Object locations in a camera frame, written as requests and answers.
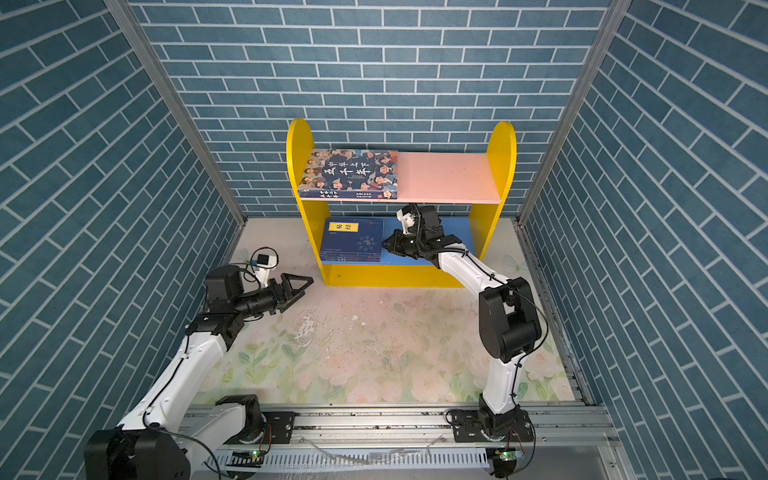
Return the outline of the blue book yellow label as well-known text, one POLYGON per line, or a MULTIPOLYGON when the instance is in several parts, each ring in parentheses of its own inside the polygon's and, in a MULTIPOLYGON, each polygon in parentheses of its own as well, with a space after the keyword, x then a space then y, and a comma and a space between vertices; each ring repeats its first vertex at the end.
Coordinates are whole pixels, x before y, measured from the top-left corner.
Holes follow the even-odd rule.
POLYGON ((381 219, 331 217, 326 220, 320 252, 382 252, 383 230, 381 219))
POLYGON ((380 263, 381 252, 374 253, 355 253, 355 252, 341 252, 341 251, 321 251, 320 259, 324 263, 337 262, 337 263, 380 263))

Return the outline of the colourful cartoon history book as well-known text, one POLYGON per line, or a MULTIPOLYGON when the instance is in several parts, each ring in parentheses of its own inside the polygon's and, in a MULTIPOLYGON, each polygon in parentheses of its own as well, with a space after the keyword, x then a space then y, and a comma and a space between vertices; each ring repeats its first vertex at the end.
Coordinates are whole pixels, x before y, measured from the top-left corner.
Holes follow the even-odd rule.
POLYGON ((301 198, 395 200, 399 152, 337 149, 310 152, 301 170, 301 198))

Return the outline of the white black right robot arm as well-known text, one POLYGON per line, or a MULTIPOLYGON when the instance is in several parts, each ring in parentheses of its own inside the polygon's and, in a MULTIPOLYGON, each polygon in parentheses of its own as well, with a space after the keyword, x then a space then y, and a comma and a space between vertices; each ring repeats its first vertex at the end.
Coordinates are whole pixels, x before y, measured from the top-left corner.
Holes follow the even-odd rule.
POLYGON ((444 231, 433 206, 408 204, 397 212, 397 219, 401 226, 382 242, 387 252, 426 260, 477 296, 479 337, 491 357, 479 399, 482 432, 491 440, 515 436, 533 442, 535 427, 518 395, 524 363, 542 344, 529 283, 485 265, 458 237, 444 231))

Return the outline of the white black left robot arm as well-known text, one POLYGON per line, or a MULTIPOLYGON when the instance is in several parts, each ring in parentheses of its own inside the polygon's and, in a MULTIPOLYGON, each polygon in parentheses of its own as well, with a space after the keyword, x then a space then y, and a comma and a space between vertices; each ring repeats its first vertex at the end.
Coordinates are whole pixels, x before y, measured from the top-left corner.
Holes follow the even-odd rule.
POLYGON ((243 286, 245 269, 229 264, 204 280, 204 308, 186 327, 166 369, 138 404, 112 429, 99 430, 84 449, 89 479, 188 479, 202 467, 227 476, 216 451, 227 441, 262 442, 270 433, 256 395, 230 395, 188 429, 181 427, 210 370, 233 346, 250 320, 283 313, 313 284, 310 276, 267 271, 257 289, 243 286))

